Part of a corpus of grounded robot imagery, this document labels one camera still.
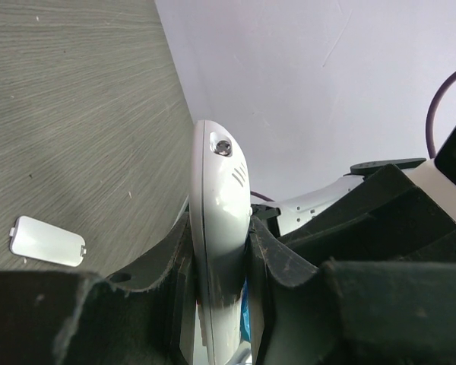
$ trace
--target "white plastic device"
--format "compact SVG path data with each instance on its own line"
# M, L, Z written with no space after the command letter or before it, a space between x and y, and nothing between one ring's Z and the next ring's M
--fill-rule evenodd
M72 267L86 255L83 237L31 217L19 217L10 236L15 255Z
M209 120L195 125L189 215L207 357L211 365L224 365L240 344L243 253L252 208L242 149Z

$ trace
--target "white wall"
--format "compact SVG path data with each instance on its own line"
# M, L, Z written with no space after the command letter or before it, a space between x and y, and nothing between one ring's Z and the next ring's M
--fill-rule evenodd
M157 0L193 119L242 145L275 199L364 160L426 157L424 120L456 69L456 0ZM456 85L436 120L456 123Z

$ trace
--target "white plastic cover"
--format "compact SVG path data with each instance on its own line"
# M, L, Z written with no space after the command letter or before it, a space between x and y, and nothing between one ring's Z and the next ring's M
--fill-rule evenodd
M76 267L86 254L83 237L31 217L19 217L10 236L10 250L19 256Z

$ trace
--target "vent slot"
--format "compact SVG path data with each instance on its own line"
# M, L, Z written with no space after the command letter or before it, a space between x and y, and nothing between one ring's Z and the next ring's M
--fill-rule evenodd
M239 177L237 175L235 175L235 173L232 173L231 176L233 176L236 179L236 181L238 181L238 183L243 187L242 180L240 180Z
M240 173L236 167L235 167L235 171L239 174L239 176L242 178L243 182L245 182L245 177L243 177L242 173Z
M240 171L242 171L243 176L246 176L246 170L245 170L245 167L243 167L242 164L240 165Z

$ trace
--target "gray textured surface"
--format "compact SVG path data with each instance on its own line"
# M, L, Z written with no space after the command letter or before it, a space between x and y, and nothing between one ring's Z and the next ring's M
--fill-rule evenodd
M109 274L169 231L192 121L153 0L0 0L0 269L28 215L79 233Z

